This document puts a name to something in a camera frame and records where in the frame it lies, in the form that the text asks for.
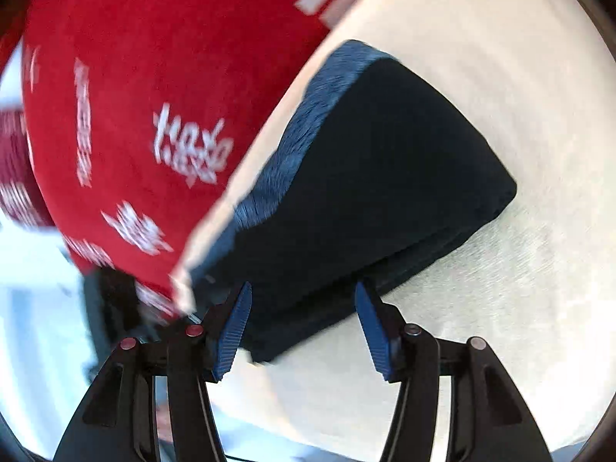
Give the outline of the cream seat cushion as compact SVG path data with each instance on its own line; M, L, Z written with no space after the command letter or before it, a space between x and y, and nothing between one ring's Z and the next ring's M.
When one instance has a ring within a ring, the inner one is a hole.
M253 311L235 449L554 461L615 392L615 57L595 0L357 0L194 231Z

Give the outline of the small red embroidered pillow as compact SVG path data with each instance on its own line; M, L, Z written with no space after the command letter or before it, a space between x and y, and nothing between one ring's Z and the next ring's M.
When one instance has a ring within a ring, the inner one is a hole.
M0 150L1 211L25 228L54 228L34 177L21 110L1 111Z

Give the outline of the black pants with blue waistband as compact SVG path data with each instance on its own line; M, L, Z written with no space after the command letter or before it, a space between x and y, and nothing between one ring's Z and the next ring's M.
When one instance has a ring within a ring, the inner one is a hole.
M459 248L516 181L439 91L359 41L309 81L278 148L192 272L198 310L248 283L241 344L257 362L339 323Z

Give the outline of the red sofa cover with characters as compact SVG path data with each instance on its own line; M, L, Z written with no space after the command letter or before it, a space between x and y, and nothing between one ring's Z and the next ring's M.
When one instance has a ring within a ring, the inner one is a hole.
M25 156L78 269L183 313L201 222L355 1L1 0Z

